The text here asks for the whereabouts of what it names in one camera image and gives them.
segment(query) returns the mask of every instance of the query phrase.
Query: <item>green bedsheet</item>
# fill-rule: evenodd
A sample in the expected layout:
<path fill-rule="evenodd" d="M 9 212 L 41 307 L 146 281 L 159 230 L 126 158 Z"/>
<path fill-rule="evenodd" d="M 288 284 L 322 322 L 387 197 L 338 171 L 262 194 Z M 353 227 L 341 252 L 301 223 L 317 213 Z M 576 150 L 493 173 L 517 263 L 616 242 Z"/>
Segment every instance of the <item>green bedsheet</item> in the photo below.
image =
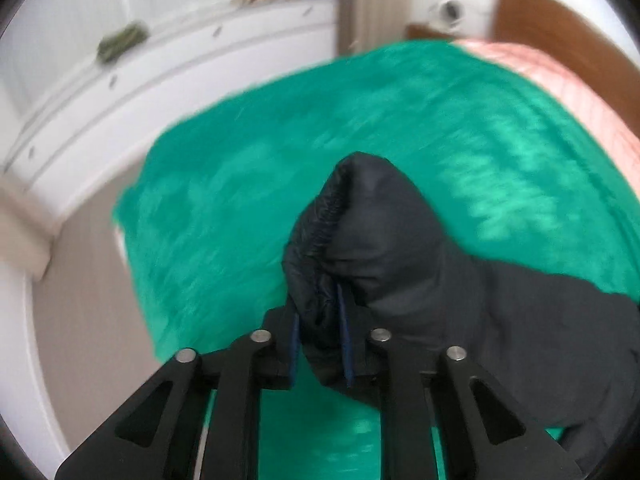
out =
<path fill-rule="evenodd" d="M 404 171 L 467 251 L 638 300 L 638 200 L 583 127 L 520 76 L 402 43 L 229 98 L 158 139 L 114 217 L 159 359 L 223 348 L 283 303 L 296 216 L 356 150 Z M 262 406 L 262 480 L 379 478 L 378 414 L 304 361 L 294 390 Z"/>

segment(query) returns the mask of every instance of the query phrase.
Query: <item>pink blanket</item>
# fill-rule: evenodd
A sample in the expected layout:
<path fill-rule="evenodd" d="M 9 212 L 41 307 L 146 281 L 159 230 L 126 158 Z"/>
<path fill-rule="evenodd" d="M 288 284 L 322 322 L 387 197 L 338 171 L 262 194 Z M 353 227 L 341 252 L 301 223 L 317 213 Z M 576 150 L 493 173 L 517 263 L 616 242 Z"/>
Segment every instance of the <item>pink blanket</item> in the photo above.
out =
<path fill-rule="evenodd" d="M 529 46 L 458 40 L 469 53 L 501 65 L 549 92 L 582 123 L 640 199 L 640 139 L 575 73 Z"/>

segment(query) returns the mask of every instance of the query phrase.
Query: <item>black jacket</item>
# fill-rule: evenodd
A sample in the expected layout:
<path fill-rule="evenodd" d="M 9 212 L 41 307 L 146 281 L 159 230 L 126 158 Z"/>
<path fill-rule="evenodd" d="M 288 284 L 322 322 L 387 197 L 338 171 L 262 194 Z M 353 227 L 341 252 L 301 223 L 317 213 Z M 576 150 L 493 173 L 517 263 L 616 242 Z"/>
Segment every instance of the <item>black jacket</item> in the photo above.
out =
<path fill-rule="evenodd" d="M 393 334 L 463 346 L 588 471 L 640 394 L 640 315 L 585 280 L 466 254 L 388 160 L 342 160 L 303 211 L 285 249 L 305 352 L 325 384 L 339 375 L 334 279 L 350 283 Z"/>

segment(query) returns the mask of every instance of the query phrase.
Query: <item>white cabinet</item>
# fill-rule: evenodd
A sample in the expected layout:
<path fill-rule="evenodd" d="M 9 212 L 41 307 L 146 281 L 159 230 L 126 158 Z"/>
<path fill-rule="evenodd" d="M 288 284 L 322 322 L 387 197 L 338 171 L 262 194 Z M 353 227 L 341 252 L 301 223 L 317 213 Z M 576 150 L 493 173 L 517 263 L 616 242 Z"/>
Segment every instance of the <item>white cabinet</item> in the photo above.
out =
<path fill-rule="evenodd" d="M 65 218 L 181 118 L 333 59 L 335 7 L 335 0 L 257 7 L 150 42 L 52 105 L 9 172 Z"/>

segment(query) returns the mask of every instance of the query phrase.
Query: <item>floor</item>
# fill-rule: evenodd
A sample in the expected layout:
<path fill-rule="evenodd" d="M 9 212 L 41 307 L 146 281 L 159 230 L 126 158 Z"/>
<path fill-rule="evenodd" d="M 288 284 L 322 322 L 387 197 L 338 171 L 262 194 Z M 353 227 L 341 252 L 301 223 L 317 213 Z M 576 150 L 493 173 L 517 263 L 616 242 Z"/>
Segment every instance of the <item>floor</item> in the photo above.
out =
<path fill-rule="evenodd" d="M 111 211 L 140 165 L 111 180 L 65 223 L 33 287 L 44 381 L 75 449 L 159 362 L 113 235 Z"/>

